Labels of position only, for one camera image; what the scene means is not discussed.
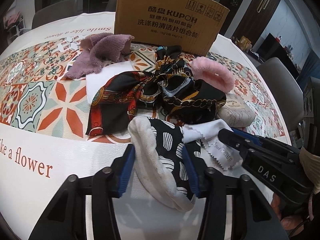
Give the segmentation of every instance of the blue curtain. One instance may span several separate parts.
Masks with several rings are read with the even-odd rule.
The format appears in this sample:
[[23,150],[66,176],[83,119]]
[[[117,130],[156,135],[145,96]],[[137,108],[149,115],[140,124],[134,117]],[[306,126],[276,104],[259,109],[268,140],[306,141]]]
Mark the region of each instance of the blue curtain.
[[297,83],[302,91],[307,85],[308,77],[320,79],[320,59],[313,50],[310,51],[302,71],[297,78]]

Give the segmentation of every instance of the purple towel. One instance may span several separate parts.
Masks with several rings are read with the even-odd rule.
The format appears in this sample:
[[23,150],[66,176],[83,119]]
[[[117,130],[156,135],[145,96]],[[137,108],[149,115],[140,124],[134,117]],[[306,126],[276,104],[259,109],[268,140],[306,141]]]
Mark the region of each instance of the purple towel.
[[80,78],[90,73],[99,73],[102,60],[120,61],[120,54],[130,52],[134,37],[125,34],[99,33],[89,35],[80,43],[84,50],[65,74],[67,78]]

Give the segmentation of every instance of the black patterned scarf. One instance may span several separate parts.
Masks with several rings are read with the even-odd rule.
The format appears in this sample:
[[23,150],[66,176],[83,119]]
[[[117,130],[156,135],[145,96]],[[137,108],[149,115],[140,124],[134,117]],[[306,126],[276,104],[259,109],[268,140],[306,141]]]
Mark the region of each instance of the black patterned scarf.
[[187,124],[212,121],[226,103],[226,95],[203,80],[194,80],[180,46],[159,47],[156,71],[128,71],[111,78],[94,97],[87,135],[127,129],[138,108],[162,106],[166,114]]

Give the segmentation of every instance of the floral tile pattern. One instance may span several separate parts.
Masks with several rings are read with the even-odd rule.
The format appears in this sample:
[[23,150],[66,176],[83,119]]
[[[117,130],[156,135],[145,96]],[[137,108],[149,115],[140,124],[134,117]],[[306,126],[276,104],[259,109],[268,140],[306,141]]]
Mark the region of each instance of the floral tile pattern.
[[21,96],[11,126],[35,132],[54,81],[30,82]]
[[36,132],[85,140],[90,110],[86,95],[85,80],[55,82]]
[[[90,105],[86,99],[85,77],[79,80],[64,78],[82,52],[83,35],[43,42],[13,53],[0,62],[0,122],[19,129],[46,135],[104,143],[128,143],[128,132],[89,137],[85,135]],[[124,56],[133,68],[155,71],[157,46],[131,44],[131,53]],[[195,56],[181,53],[186,64]],[[256,119],[246,130],[269,137],[284,135],[275,107],[257,75],[239,63],[209,52],[207,57],[218,61],[235,76],[233,93],[239,95],[255,112]],[[161,109],[140,110],[178,125],[181,122]]]

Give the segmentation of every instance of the metal screw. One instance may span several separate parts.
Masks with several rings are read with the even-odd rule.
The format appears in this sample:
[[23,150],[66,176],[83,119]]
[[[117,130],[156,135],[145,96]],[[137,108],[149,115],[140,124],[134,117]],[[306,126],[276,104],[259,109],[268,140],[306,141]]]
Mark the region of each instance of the metal screw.
[[210,174],[213,174],[213,173],[216,172],[216,170],[213,167],[208,167],[207,168],[207,172],[210,173]]
[[104,167],[102,169],[102,172],[105,173],[105,174],[110,173],[111,171],[112,171],[112,169],[110,167]]
[[77,176],[76,175],[70,175],[69,177],[68,177],[68,180],[70,181],[70,182],[73,182],[73,181],[75,181],[77,179]]
[[241,176],[240,176],[240,178],[242,179],[242,180],[244,180],[244,181],[249,181],[251,178],[249,177],[249,175],[247,175],[247,174],[242,174]]

